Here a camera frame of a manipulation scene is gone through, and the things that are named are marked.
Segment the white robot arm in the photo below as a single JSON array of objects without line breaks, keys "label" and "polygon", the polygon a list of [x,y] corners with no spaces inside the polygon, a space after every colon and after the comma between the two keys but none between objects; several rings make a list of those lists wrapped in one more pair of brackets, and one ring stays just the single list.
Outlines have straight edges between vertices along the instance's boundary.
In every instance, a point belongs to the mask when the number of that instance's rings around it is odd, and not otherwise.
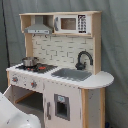
[{"label": "white robot arm", "polygon": [[39,118],[16,108],[0,92],[0,128],[41,128]]}]

